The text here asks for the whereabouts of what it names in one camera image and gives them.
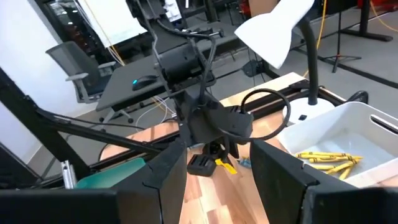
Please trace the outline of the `small yellow crayon piece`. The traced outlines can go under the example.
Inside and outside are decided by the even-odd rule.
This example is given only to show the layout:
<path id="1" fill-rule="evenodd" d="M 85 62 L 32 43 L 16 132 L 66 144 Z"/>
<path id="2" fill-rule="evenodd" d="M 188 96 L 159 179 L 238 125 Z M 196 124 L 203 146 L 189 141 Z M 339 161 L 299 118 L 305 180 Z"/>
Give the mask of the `small yellow crayon piece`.
<path id="1" fill-rule="evenodd" d="M 215 160 L 216 165 L 224 167 L 230 174 L 237 174 L 236 169 L 229 163 L 223 162 L 221 159 Z"/>

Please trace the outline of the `white gooseneck desk lamp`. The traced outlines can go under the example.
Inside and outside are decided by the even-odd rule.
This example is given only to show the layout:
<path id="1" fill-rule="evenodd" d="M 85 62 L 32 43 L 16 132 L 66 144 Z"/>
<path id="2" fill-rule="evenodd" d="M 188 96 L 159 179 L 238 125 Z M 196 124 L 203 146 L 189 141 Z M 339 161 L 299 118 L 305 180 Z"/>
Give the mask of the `white gooseneck desk lamp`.
<path id="1" fill-rule="evenodd" d="M 235 30 L 235 35 L 264 61 L 279 69 L 290 50 L 292 29 L 298 27 L 307 47 L 309 93 L 284 106 L 282 116 L 289 124 L 312 119 L 335 106 L 318 97 L 317 46 L 306 17 L 315 0 L 280 0 L 271 12 L 254 16 Z"/>

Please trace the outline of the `silver bracket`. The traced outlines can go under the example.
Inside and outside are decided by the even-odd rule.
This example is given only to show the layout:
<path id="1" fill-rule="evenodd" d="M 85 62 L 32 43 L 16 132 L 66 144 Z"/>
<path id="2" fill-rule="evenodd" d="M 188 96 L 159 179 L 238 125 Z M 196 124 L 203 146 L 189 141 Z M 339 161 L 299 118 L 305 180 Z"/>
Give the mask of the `silver bracket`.
<path id="1" fill-rule="evenodd" d="M 60 164 L 65 188 L 74 189 L 76 186 L 76 175 L 73 165 L 69 161 L 63 161 Z"/>

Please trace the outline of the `grey office chair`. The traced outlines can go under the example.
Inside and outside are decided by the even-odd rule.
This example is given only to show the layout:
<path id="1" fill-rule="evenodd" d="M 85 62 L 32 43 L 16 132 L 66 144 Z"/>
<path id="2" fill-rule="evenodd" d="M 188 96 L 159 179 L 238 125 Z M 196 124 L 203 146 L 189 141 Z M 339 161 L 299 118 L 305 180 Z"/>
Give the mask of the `grey office chair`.
<path id="1" fill-rule="evenodd" d="M 120 66 L 115 61 L 99 64 L 73 41 L 58 44 L 45 53 L 68 75 L 66 81 L 73 83 L 78 103 L 99 102 L 111 75 Z"/>

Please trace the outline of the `white plastic bin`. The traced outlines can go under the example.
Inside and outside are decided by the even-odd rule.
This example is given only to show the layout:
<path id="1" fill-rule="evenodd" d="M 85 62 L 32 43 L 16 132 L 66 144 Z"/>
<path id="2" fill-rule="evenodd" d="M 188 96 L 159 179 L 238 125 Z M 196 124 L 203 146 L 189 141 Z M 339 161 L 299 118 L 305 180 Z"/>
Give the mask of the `white plastic bin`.
<path id="1" fill-rule="evenodd" d="M 284 149 L 345 152 L 362 159 L 345 182 L 355 187 L 398 187 L 398 119 L 372 106 L 349 102 L 278 134 Z"/>

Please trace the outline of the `grey desk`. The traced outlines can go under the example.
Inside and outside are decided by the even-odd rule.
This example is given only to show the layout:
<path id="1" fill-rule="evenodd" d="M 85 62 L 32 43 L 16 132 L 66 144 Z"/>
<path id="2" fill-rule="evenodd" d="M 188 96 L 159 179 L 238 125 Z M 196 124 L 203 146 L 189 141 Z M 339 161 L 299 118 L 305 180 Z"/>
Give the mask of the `grey desk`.
<path id="1" fill-rule="evenodd" d="M 216 43 L 216 56 L 243 46 L 243 43 L 234 34 L 216 38 Z M 197 43 L 197 46 L 203 55 L 208 57 L 211 42 L 209 40 L 201 40 Z M 108 108 L 112 108 L 115 111 L 121 110 L 155 95 L 165 93 L 166 90 L 161 80 L 157 80 L 141 90 L 132 90 L 134 80 L 146 75 L 158 75 L 154 67 L 154 60 L 153 56 L 148 56 L 115 69 L 96 106 L 96 111 L 103 111 Z"/>

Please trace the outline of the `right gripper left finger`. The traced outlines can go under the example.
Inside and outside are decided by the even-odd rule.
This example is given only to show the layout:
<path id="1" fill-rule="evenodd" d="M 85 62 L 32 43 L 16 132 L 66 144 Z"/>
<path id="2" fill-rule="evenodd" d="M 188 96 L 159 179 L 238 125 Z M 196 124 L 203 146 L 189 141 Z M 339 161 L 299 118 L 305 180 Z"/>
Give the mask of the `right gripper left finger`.
<path id="1" fill-rule="evenodd" d="M 176 139 L 108 188 L 0 190 L 0 224 L 178 224 L 186 181 Z"/>

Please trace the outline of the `black computer mouse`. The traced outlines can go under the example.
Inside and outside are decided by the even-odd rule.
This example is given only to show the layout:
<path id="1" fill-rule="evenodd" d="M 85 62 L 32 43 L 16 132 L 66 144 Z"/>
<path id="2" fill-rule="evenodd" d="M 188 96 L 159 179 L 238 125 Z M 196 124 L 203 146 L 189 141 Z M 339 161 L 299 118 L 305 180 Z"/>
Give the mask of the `black computer mouse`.
<path id="1" fill-rule="evenodd" d="M 146 75 L 132 81 L 132 91 L 149 91 L 156 87 L 159 77 L 155 75 Z"/>

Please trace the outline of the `black desk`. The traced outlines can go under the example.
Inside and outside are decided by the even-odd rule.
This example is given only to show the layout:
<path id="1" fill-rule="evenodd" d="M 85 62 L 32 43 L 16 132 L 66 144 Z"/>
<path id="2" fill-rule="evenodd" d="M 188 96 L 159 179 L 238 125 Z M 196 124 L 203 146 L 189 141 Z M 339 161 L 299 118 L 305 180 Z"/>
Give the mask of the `black desk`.
<path id="1" fill-rule="evenodd" d="M 368 32 L 369 13 L 371 8 L 371 0 L 363 0 L 361 7 L 361 15 L 358 30 L 342 29 L 340 33 L 352 35 L 355 37 L 362 37 L 365 39 L 378 40 L 382 42 L 390 42 L 393 37 L 389 35 L 375 34 Z"/>

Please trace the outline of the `black tripod stand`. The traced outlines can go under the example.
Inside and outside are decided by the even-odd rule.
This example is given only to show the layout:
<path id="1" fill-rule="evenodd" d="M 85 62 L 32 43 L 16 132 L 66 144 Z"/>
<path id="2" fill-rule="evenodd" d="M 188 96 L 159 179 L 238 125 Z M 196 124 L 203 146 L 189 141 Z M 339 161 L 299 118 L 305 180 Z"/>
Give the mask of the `black tripod stand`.
<path id="1" fill-rule="evenodd" d="M 361 60 L 360 56 L 352 56 L 352 55 L 342 55 L 341 54 L 341 19 L 342 19 L 342 11 L 338 13 L 338 30 L 337 30 L 337 43 L 336 43 L 336 54 L 329 55 L 327 57 L 322 57 L 325 61 L 332 60 L 332 73 L 336 73 L 338 66 L 343 60 Z"/>

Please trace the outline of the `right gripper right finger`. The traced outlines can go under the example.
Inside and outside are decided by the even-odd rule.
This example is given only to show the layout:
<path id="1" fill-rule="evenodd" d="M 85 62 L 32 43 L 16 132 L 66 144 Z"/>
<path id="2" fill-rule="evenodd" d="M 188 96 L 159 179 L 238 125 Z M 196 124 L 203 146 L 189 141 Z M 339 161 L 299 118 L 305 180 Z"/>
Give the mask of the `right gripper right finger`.
<path id="1" fill-rule="evenodd" d="M 398 224 L 398 187 L 357 188 L 261 140 L 250 160 L 270 224 Z"/>

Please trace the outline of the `black support beam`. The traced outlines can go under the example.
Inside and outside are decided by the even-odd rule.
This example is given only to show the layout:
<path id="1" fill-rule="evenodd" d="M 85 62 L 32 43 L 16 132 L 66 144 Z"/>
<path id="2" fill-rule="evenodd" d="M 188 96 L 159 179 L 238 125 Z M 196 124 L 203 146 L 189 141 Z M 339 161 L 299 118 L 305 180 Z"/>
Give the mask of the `black support beam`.
<path id="1" fill-rule="evenodd" d="M 139 141 L 104 133 L 84 126 L 55 118 L 55 114 L 39 108 L 35 102 L 25 95 L 0 67 L 0 102 L 54 155 L 62 161 L 73 164 L 79 178 L 86 177 L 94 170 L 104 169 L 117 164 L 125 158 L 108 159 L 88 165 L 77 152 L 60 135 L 61 132 L 79 136 L 110 145 L 130 149 L 134 155 L 142 153 L 157 155 L 160 149 L 150 147 Z"/>

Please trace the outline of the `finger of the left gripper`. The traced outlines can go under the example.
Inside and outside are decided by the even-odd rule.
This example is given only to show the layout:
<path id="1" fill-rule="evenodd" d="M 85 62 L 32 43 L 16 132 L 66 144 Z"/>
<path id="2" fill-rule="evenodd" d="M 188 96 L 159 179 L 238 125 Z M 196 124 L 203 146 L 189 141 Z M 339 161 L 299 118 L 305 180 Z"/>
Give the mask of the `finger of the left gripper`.
<path id="1" fill-rule="evenodd" d="M 189 174 L 202 177 L 211 177 L 215 168 L 215 160 L 208 154 L 194 154 L 187 164 Z"/>
<path id="2" fill-rule="evenodd" d="M 222 145 L 224 146 L 222 158 L 226 158 L 228 154 L 231 154 L 235 159 L 239 159 L 238 146 L 232 139 L 225 136 Z"/>

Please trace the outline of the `green plastic tray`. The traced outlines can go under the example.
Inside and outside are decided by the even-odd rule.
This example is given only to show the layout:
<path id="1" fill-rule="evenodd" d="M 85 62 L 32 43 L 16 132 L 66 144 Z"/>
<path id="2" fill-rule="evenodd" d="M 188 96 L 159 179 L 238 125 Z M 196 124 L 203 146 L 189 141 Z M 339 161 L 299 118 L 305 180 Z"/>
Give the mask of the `green plastic tray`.
<path id="1" fill-rule="evenodd" d="M 126 177 L 132 175 L 145 166 L 146 162 L 142 158 L 127 161 L 118 166 L 106 169 L 85 177 L 77 182 L 76 189 L 105 189 L 116 185 Z"/>

